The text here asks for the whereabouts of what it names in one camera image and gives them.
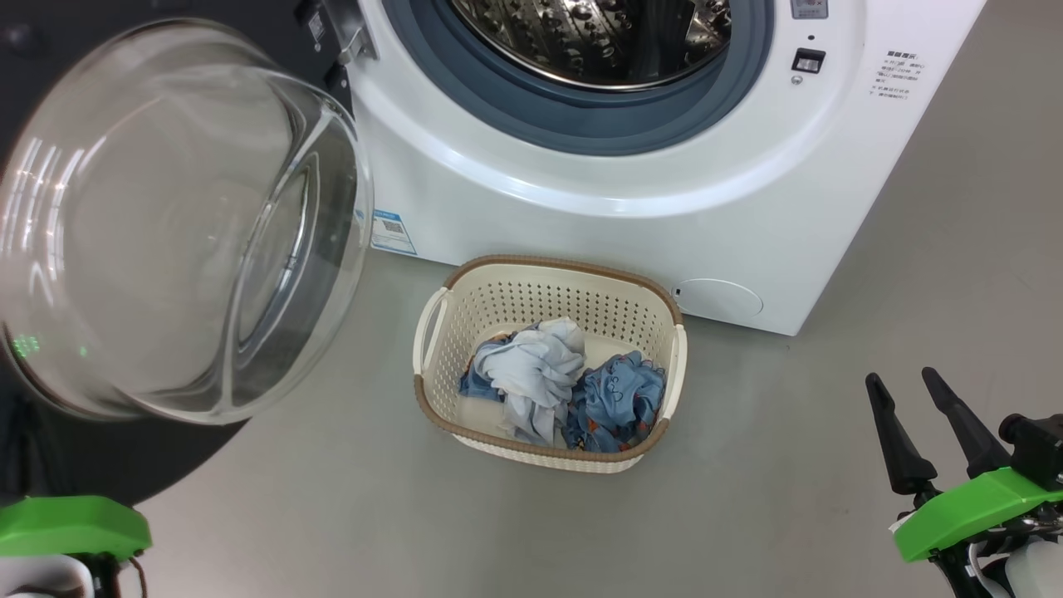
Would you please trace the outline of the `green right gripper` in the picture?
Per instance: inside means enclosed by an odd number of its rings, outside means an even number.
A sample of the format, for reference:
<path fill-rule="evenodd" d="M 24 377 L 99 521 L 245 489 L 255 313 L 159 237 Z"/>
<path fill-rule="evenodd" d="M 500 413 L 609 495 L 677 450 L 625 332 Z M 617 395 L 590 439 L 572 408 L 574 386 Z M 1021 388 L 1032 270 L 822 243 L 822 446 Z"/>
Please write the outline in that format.
<path fill-rule="evenodd" d="M 938 495 L 933 485 L 937 469 L 904 430 L 884 382 L 870 372 L 865 388 L 889 486 L 900 496 L 934 497 L 894 523 L 893 539 L 902 561 L 928 560 L 934 551 L 988 532 L 1041 505 L 1060 502 L 1060 491 L 1046 491 L 1009 467 L 1011 455 L 934 368 L 923 368 L 922 379 L 938 412 L 952 425 L 967 459 L 971 481 Z"/>

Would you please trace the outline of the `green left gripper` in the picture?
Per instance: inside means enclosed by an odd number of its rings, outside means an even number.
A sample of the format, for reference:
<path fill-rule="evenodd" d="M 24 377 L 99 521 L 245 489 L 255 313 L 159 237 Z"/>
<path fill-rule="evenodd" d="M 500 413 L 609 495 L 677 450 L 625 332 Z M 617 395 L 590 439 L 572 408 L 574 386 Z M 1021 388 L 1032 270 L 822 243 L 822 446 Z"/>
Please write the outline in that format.
<path fill-rule="evenodd" d="M 109 554 L 153 546 L 144 514 L 102 496 L 31 497 L 1 510 L 1 556 Z"/>

